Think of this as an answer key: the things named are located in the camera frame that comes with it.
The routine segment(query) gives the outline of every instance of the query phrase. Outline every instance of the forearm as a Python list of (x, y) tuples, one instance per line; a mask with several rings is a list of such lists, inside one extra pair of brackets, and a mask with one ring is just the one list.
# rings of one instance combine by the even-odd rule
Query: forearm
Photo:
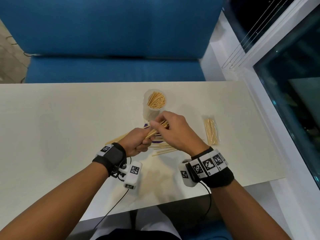
[(235, 239), (290, 240), (285, 231), (236, 180), (226, 187), (212, 188), (211, 192)]
[(108, 176), (103, 165), (91, 163), (18, 215), (0, 239), (65, 239)]

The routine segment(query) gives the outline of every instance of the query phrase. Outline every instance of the person's left arm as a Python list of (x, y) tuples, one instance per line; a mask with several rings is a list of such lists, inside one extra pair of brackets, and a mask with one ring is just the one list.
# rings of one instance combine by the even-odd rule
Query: person's left arm
[[(150, 129), (136, 128), (118, 143), (127, 157), (148, 150)], [(65, 239), (77, 225), (102, 184), (109, 177), (106, 167), (92, 162), (36, 201), (0, 231), (2, 240)]]

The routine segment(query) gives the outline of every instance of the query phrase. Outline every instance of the person's right arm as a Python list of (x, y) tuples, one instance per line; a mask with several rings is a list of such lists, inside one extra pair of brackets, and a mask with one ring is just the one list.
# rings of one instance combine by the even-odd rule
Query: person's right arm
[[(169, 129), (159, 122), (167, 120)], [(178, 114), (164, 111), (150, 125), (172, 147), (195, 156), (209, 148), (190, 128), (186, 119)], [(212, 198), (222, 218), (236, 240), (290, 240), (290, 237), (236, 181), (211, 188)]]

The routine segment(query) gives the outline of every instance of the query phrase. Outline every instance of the person's left hand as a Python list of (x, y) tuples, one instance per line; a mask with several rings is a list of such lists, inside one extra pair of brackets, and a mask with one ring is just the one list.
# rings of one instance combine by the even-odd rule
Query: person's left hand
[(135, 128), (131, 130), (124, 138), (118, 143), (125, 149), (127, 157), (134, 157), (141, 152), (146, 152), (155, 137), (144, 139), (152, 129)]

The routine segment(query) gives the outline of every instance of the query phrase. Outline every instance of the human hand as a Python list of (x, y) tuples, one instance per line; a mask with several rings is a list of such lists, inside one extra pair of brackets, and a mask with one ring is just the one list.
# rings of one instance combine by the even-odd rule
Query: human hand
[[(160, 124), (164, 120), (168, 121), (169, 129), (164, 128)], [(162, 135), (163, 139), (170, 146), (188, 153), (191, 157), (209, 148), (193, 129), (190, 128), (185, 117), (182, 115), (163, 111), (155, 118), (155, 121), (150, 121), (150, 125)]]
[(151, 128), (135, 128), (131, 130), (118, 143), (125, 149), (127, 157), (137, 156), (141, 152), (146, 152), (155, 137), (144, 139), (151, 131)]

